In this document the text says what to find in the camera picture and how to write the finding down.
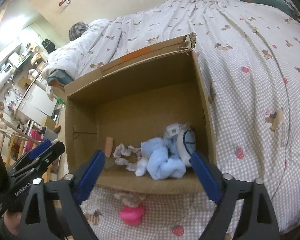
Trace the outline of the left hand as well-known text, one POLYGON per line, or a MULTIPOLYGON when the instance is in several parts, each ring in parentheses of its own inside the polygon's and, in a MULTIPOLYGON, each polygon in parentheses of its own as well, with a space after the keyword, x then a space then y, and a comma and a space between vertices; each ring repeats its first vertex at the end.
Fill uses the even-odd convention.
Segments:
POLYGON ((21 216, 22 212, 11 213, 9 211, 6 211, 4 214, 4 224, 7 230, 15 237, 17 237, 19 233, 21 216))

